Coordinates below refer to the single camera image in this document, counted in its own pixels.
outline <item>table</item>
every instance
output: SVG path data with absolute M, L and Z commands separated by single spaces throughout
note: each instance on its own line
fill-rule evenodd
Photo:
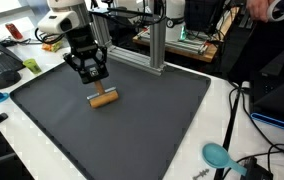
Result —
M 227 18 L 225 19 L 224 23 L 221 26 L 221 32 L 220 32 L 221 37 L 223 37 L 224 35 L 226 35 L 229 32 L 231 25 L 232 25 L 236 15 L 237 15 L 238 11 L 239 11 L 239 8 L 232 8 L 231 9 L 231 14 L 229 14 L 227 16 Z M 150 45 L 150 42 L 147 41 L 147 40 L 141 39 L 139 34 L 137 36 L 134 36 L 132 41 L 136 44 L 143 45 L 143 46 L 149 46 Z M 187 50 L 187 49 L 170 46 L 168 44 L 166 44 L 165 50 L 167 52 L 171 52 L 171 53 L 178 54 L 178 55 L 181 55 L 181 56 L 185 56 L 185 57 L 188 57 L 188 58 L 192 58 L 192 59 L 195 59 L 195 60 L 211 63 L 213 61 L 214 57 L 216 56 L 217 52 L 218 52 L 218 46 L 216 47 L 213 44 L 208 44 L 208 47 L 204 51 L 203 54 L 199 54 L 194 50 L 190 51 L 190 50 Z
M 35 58 L 43 72 L 62 63 L 62 55 L 69 52 L 69 48 L 61 49 L 56 53 L 45 52 L 38 45 L 18 45 L 10 48 L 10 50 L 23 60 L 31 57 Z M 173 64 L 170 65 L 208 76 Z M 1 90 L 1 92 L 11 92 L 36 77 L 28 69 L 22 69 L 19 73 L 22 75 L 22 80 L 12 87 Z M 213 179 L 214 177 L 215 169 L 210 168 L 202 160 L 201 149 L 208 142 L 222 144 L 224 141 L 230 115 L 228 94 L 232 90 L 232 86 L 222 79 L 208 77 L 212 79 L 211 86 L 164 180 L 191 180 L 192 176 L 197 175 L 199 171 L 204 169 L 209 169 L 210 172 L 203 179 Z M 85 179 L 11 99 L 0 104 L 0 113 L 2 112 L 7 113 L 9 118 L 0 124 L 0 131 L 35 179 Z M 257 124 L 272 142 L 284 143 L 284 130 L 259 122 Z M 257 133 L 242 108 L 239 107 L 229 148 L 231 157 L 236 160 L 247 155 L 267 152 L 268 148 L 269 145 Z M 263 167 L 267 167 L 266 157 L 259 157 L 258 163 Z M 284 155 L 272 155 L 271 163 L 274 179 L 284 179 Z M 239 175 L 231 171 L 227 179 L 238 180 Z

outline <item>black mat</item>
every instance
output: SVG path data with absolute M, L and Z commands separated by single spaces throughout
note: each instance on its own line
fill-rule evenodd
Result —
M 66 64 L 11 98 L 87 179 L 162 179 L 210 79 L 177 69 L 155 76 L 115 61 L 108 70 L 102 83 L 116 86 L 119 99 L 99 109 L 86 100 L 93 83 L 83 85 Z

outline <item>light blue spoon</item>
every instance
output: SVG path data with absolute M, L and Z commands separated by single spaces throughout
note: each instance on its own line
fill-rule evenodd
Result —
M 213 168 L 230 167 L 242 176 L 246 175 L 246 168 L 233 161 L 228 152 L 218 144 L 206 144 L 202 149 L 202 155 L 204 161 Z

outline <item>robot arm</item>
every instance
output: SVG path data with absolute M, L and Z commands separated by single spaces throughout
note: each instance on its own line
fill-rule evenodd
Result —
M 64 55 L 64 60 L 79 73 L 82 83 L 87 84 L 108 77 L 105 63 L 106 47 L 98 47 L 91 27 L 90 17 L 84 0 L 48 0 L 50 12 L 39 22 L 42 32 L 65 34 L 71 53 Z M 102 58 L 98 59 L 98 49 Z M 95 64 L 86 66 L 85 61 L 93 59 Z

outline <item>blue spoon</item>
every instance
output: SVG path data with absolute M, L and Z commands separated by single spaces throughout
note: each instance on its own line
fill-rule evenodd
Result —
M 206 144 L 202 149 L 202 155 L 204 161 L 213 168 L 220 169 L 230 167 L 242 176 L 246 175 L 246 168 L 233 161 L 228 152 L 218 144 Z

